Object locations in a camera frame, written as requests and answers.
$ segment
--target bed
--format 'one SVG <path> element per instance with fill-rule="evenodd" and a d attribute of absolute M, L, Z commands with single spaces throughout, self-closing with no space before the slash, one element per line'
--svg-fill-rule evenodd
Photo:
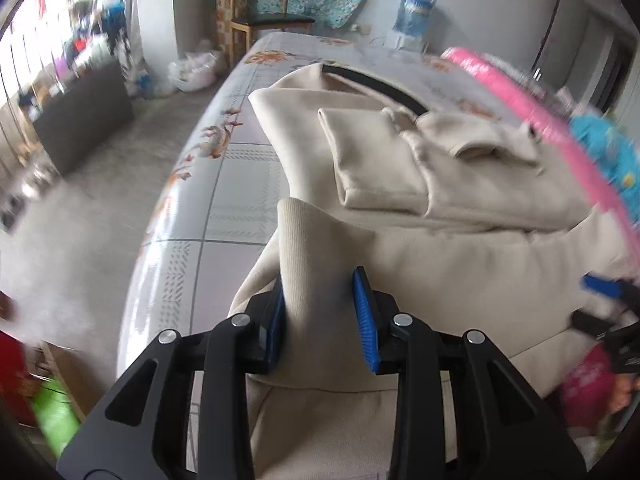
<path fill-rule="evenodd" d="M 225 319 L 234 295 L 276 230 L 276 206 L 289 184 L 248 96 L 323 61 L 402 83 L 442 111 L 462 111 L 519 127 L 522 114 L 457 60 L 335 38 L 276 32 L 259 40 L 229 75 L 201 117 L 164 186 L 136 261 L 122 320 L 120 375 L 161 330 L 205 332 Z M 212 138 L 222 134 L 220 143 Z M 593 203 L 615 208 L 610 190 Z M 191 405 L 193 466 L 200 382 Z"/>

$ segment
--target concrete floor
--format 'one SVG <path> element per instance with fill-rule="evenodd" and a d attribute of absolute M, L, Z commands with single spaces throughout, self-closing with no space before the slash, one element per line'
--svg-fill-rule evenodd
<path fill-rule="evenodd" d="M 151 211 L 218 86 L 134 102 L 136 119 L 0 233 L 0 288 L 14 300 L 0 330 L 81 351 L 96 379 L 115 379 L 129 279 Z"/>

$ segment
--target white wall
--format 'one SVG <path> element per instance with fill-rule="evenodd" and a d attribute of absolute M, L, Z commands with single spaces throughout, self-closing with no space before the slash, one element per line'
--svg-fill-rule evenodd
<path fill-rule="evenodd" d="M 175 37 L 178 54 L 192 52 L 206 37 L 207 0 L 174 0 Z"/>
<path fill-rule="evenodd" d="M 178 59 L 174 0 L 136 0 L 142 51 L 154 78 L 166 78 L 167 65 Z"/>
<path fill-rule="evenodd" d="M 564 86 L 572 70 L 589 21 L 584 0 L 560 0 L 545 47 L 536 63 L 538 75 L 550 88 Z"/>
<path fill-rule="evenodd" d="M 590 16 L 580 50 L 566 82 L 576 101 L 580 102 L 584 98 L 588 101 L 593 96 L 609 59 L 612 44 L 613 33 L 610 27 L 598 16 Z"/>
<path fill-rule="evenodd" d="M 206 0 L 136 0 L 146 64 L 158 80 L 206 36 Z"/>
<path fill-rule="evenodd" d="M 636 50 L 629 76 L 614 110 L 618 126 L 640 141 L 640 48 Z"/>
<path fill-rule="evenodd" d="M 430 50 L 468 46 L 530 68 L 556 0 L 438 0 L 428 39 Z M 400 0 L 368 0 L 356 17 L 372 25 L 370 41 L 384 36 L 396 20 Z"/>

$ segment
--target black strap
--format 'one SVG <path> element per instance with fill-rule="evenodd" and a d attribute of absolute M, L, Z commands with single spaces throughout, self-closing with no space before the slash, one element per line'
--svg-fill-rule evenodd
<path fill-rule="evenodd" d="M 391 86 L 384 81 L 380 81 L 380 79 L 358 72 L 357 70 L 352 70 L 351 68 L 345 68 L 343 66 L 322 64 L 322 73 L 339 75 L 349 81 L 371 88 L 372 90 L 387 96 L 396 103 L 408 108 L 417 116 L 421 116 L 428 112 L 427 108 L 422 106 L 411 96 L 405 94 L 402 90 L 395 86 Z"/>

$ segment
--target metal screw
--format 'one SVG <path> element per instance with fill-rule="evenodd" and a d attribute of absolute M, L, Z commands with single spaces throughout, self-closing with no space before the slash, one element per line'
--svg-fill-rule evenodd
<path fill-rule="evenodd" d="M 470 343 L 474 344 L 474 345 L 479 345 L 484 343 L 484 340 L 486 338 L 484 337 L 484 334 L 482 332 L 480 332 L 479 330 L 470 330 L 467 334 L 466 334 L 466 340 L 469 341 Z"/>
<path fill-rule="evenodd" d="M 408 314 L 396 314 L 394 316 L 394 323 L 398 326 L 409 326 L 414 322 L 414 318 Z"/>
<path fill-rule="evenodd" d="M 177 337 L 178 333 L 175 330 L 162 330 L 162 332 L 158 334 L 158 341 L 166 345 L 173 343 Z"/>
<path fill-rule="evenodd" d="M 245 326 L 248 325 L 251 318 L 247 314 L 236 314 L 231 318 L 231 324 L 233 326 Z"/>

